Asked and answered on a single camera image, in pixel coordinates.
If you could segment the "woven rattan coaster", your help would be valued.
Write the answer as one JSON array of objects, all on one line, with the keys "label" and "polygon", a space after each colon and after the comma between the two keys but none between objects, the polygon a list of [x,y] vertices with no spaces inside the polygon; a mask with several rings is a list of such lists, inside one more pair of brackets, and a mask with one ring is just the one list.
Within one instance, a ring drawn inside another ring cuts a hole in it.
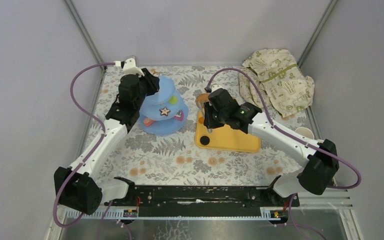
[{"label": "woven rattan coaster", "polygon": [[195,104],[199,108],[204,108],[205,103],[209,102],[209,93],[202,93],[195,99]]}]

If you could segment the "green round macaron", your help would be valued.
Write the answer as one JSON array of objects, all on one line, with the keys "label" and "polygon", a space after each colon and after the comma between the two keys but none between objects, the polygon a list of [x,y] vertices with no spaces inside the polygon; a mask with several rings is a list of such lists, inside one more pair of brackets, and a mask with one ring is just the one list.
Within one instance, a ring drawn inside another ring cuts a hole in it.
[{"label": "green round macaron", "polygon": [[176,105],[179,102],[179,98],[176,95],[173,95],[169,100],[168,103],[171,105]]}]

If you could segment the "yellow serving tray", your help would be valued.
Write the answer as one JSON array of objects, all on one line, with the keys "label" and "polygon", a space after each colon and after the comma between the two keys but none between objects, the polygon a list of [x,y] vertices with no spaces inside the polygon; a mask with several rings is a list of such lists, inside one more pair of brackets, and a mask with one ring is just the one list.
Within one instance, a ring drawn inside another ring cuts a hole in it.
[{"label": "yellow serving tray", "polygon": [[[197,112],[197,122],[195,131],[195,144],[200,148],[225,150],[233,152],[257,153],[261,148],[261,139],[259,137],[245,134],[240,130],[232,129],[225,125],[207,132],[207,128],[200,122],[200,111]],[[208,136],[210,143],[206,146],[200,144],[200,138]]]}]

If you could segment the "star shaped cookie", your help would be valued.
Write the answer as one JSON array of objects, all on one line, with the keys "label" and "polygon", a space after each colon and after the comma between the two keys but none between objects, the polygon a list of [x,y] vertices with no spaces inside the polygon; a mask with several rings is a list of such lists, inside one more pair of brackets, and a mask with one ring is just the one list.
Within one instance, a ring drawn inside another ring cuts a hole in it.
[{"label": "star shaped cookie", "polygon": [[164,117],[168,117],[171,112],[171,110],[168,109],[167,107],[161,108],[159,109],[159,111],[160,111],[160,115]]}]

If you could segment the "blue three-tier cake stand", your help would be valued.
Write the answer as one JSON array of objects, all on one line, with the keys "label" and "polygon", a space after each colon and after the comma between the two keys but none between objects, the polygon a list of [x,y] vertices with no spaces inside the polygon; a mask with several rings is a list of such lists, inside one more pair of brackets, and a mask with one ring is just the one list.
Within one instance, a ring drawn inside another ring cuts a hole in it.
[{"label": "blue three-tier cake stand", "polygon": [[161,75],[159,91],[145,98],[139,113],[138,123],[143,131],[167,136],[186,124],[189,109],[177,91],[175,82]]}]

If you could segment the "pink cake slice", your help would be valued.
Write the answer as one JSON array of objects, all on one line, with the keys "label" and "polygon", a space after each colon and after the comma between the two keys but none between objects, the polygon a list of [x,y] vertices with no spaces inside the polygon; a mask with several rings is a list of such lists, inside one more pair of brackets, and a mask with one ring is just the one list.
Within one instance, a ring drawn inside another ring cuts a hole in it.
[{"label": "pink cake slice", "polygon": [[155,120],[153,120],[153,119],[150,119],[150,118],[145,118],[144,120],[143,120],[143,124],[144,124],[144,126],[145,127],[149,127],[149,126],[151,126],[153,123],[155,123]]}]

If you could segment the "purple cake slice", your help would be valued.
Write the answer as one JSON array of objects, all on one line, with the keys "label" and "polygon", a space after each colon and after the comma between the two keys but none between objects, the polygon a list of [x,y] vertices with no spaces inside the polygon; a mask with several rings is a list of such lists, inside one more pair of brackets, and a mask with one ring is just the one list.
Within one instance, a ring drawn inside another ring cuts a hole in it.
[{"label": "purple cake slice", "polygon": [[175,116],[173,117],[173,119],[177,120],[177,121],[180,121],[182,122],[184,120],[184,113],[182,110],[179,110]]}]

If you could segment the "light blue tongs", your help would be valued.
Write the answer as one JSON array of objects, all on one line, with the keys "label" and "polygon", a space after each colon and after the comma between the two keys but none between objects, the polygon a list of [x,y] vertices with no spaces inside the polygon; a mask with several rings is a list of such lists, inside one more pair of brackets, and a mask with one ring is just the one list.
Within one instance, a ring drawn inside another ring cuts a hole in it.
[{"label": "light blue tongs", "polygon": [[[202,124],[204,124],[204,120],[205,120],[205,111],[204,111],[203,105],[202,105],[202,103],[201,103],[200,101],[197,101],[197,102],[196,102],[196,105],[198,106],[198,109],[199,109],[199,111],[200,111],[200,113],[201,113],[201,117],[200,117],[200,120],[199,120],[199,121],[200,121]],[[207,130],[207,132],[208,132],[209,134],[211,134],[211,133],[213,132],[213,130],[210,129],[210,128],[207,128],[206,130]]]}]

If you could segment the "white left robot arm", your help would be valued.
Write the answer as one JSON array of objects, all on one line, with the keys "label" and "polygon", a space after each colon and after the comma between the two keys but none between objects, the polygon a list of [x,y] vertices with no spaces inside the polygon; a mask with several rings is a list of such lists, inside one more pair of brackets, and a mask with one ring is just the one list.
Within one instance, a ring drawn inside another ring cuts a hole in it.
[{"label": "white left robot arm", "polygon": [[55,205],[63,205],[85,215],[112,200],[128,206],[135,200],[133,181],[115,177],[97,183],[104,162],[116,146],[128,135],[140,117],[140,108],[147,96],[160,89],[159,78],[147,68],[123,69],[116,100],[112,103],[103,128],[86,150],[69,167],[59,167],[54,173]]}]

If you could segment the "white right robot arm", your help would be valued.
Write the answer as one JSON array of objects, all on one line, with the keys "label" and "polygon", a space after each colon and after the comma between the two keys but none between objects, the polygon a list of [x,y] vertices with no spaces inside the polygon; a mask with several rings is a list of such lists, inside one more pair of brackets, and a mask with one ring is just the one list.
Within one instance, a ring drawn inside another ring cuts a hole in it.
[{"label": "white right robot arm", "polygon": [[292,157],[300,169],[278,176],[269,186],[267,201],[281,205],[287,197],[299,192],[322,195],[339,169],[336,146],[330,140],[320,143],[287,127],[270,122],[263,110],[249,102],[238,102],[223,88],[209,94],[203,104],[204,126],[231,129],[258,137]]}]

